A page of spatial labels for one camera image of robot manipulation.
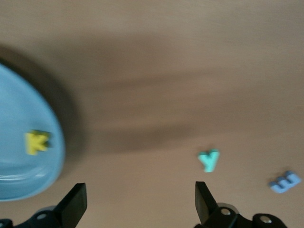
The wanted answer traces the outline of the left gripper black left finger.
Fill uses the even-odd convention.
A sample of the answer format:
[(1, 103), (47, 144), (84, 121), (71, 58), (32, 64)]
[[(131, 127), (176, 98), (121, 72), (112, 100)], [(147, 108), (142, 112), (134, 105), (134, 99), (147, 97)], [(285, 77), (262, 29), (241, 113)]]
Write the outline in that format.
[(75, 228), (87, 209), (86, 184), (77, 183), (52, 209), (37, 212), (21, 224), (0, 220), (2, 228)]

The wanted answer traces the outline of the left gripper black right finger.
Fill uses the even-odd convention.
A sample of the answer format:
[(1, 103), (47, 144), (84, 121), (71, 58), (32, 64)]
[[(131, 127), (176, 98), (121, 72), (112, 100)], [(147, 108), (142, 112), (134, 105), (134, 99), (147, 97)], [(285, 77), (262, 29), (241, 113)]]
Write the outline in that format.
[(195, 207), (200, 219), (197, 228), (285, 228), (285, 223), (271, 214), (258, 213), (251, 220), (227, 206), (219, 206), (203, 181), (195, 183)]

